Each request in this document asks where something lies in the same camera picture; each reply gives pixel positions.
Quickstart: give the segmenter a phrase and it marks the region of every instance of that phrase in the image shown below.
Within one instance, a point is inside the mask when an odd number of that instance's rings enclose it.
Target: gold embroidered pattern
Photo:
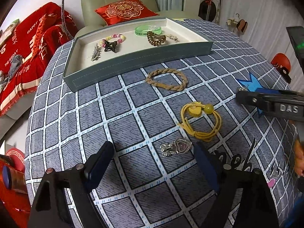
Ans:
[[[105,14],[109,17],[118,16],[120,18],[130,19],[131,17],[139,16],[141,10],[143,10],[143,6],[138,2],[123,0],[110,4]]]

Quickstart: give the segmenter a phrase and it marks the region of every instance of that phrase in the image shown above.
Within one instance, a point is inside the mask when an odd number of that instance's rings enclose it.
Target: checkered tablecloth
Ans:
[[[236,79],[249,80],[249,72],[266,88],[289,89],[264,57],[235,34],[209,22],[185,20],[188,26],[214,41],[212,54],[137,69],[91,85],[76,93],[62,79],[74,41],[60,47],[44,73],[28,121],[25,177],[31,203],[48,167],[56,171],[85,162],[104,141],[115,145],[99,187],[91,196],[109,227],[199,227],[216,196],[199,171],[193,154],[164,158],[160,144],[179,137],[197,141],[177,126],[186,103],[211,103],[223,123],[217,137],[204,143],[211,153],[225,153],[230,163],[240,154],[242,169],[248,155],[271,188],[280,223],[297,195],[295,187],[295,128],[283,119],[258,118],[253,107],[238,105]],[[157,68],[176,68],[189,80],[182,92],[145,83]],[[180,79],[163,74],[157,79],[177,85]],[[210,131],[213,117],[191,118],[196,130]],[[238,191],[226,227],[232,227],[242,191]],[[76,227],[82,227],[70,190],[66,190]]]

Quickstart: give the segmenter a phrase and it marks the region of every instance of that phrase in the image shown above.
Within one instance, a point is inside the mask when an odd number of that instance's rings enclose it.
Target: shallow tray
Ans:
[[[134,29],[141,25],[156,25],[162,34],[177,36],[178,42],[167,38],[161,46],[152,46],[147,37],[137,36]],[[91,61],[96,44],[113,35],[123,34],[126,40],[117,46],[117,52],[102,52]],[[149,18],[104,27],[78,37],[69,53],[63,79],[76,92],[118,74],[157,63],[210,54],[213,42],[180,21],[168,18]]]

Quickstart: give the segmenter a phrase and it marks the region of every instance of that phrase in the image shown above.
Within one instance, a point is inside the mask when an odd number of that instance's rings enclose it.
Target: green bracelet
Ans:
[[[147,32],[151,31],[156,34],[161,34],[162,28],[158,26],[150,26],[150,25],[145,25],[145,26],[139,26],[135,28],[135,34],[137,36],[147,36]]]

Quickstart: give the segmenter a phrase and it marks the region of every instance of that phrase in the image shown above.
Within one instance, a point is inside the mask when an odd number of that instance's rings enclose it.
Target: yellow hair tie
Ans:
[[[202,109],[207,115],[213,114],[215,117],[215,126],[210,133],[195,131],[191,127],[187,117],[184,117],[186,111],[188,111],[188,113],[193,117],[200,117],[202,115]],[[192,102],[184,105],[180,112],[182,123],[178,123],[178,126],[183,128],[189,135],[194,136],[197,139],[210,142],[212,138],[216,136],[222,126],[222,118],[220,114],[214,110],[214,107],[211,104],[204,105],[200,102]]]

